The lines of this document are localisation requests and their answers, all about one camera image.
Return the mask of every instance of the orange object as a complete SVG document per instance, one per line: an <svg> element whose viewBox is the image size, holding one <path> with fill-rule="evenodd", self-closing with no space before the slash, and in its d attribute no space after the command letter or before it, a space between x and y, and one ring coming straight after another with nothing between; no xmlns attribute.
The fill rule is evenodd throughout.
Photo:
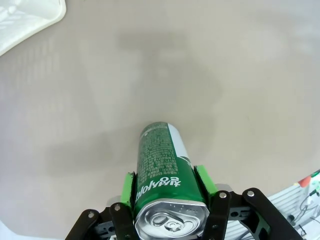
<svg viewBox="0 0 320 240"><path fill-rule="evenodd" d="M298 183L302 188L305 188L309 185L310 181L311 181L311 176L307 176L304 179L298 181Z"/></svg>

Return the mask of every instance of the can lid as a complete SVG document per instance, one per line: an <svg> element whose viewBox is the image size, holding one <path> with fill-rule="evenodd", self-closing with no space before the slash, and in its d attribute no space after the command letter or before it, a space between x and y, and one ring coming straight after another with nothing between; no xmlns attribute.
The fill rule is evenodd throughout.
<svg viewBox="0 0 320 240"><path fill-rule="evenodd" d="M150 202L139 212L135 228L143 240L200 235L208 215L203 202L163 198Z"/></svg>

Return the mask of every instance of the silver screw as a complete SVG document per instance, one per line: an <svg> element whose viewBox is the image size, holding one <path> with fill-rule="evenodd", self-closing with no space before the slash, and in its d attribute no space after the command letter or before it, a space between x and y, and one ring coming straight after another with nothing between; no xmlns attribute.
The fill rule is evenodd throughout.
<svg viewBox="0 0 320 240"><path fill-rule="evenodd" d="M88 217L89 217L89 218L93 218L94 215L95 215L94 212L91 211L91 212L89 212Z"/></svg>
<svg viewBox="0 0 320 240"><path fill-rule="evenodd" d="M120 210L120 205L115 205L114 210L119 211Z"/></svg>
<svg viewBox="0 0 320 240"><path fill-rule="evenodd" d="M248 191L248 192L247 192L247 195L248 195L249 197L253 197L253 196L255 195L255 193L254 193L253 191Z"/></svg>
<svg viewBox="0 0 320 240"><path fill-rule="evenodd" d="M227 194L226 194L225 192L221 192L221 193L219 194L219 197L222 198L222 199L224 199L224 198L227 197Z"/></svg>

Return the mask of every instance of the can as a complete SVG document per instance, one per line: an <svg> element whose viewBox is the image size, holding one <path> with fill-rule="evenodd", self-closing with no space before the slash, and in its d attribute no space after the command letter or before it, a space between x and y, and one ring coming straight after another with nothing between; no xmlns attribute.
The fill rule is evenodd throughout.
<svg viewBox="0 0 320 240"><path fill-rule="evenodd" d="M208 208L178 130L166 122L140 135L135 228L143 240L170 240L204 230Z"/></svg>

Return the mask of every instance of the plastic container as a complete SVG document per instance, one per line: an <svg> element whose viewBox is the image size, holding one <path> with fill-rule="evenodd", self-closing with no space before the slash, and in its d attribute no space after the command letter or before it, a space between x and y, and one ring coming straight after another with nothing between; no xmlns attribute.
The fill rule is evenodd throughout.
<svg viewBox="0 0 320 240"><path fill-rule="evenodd" d="M0 0L0 56L65 14L65 0Z"/></svg>

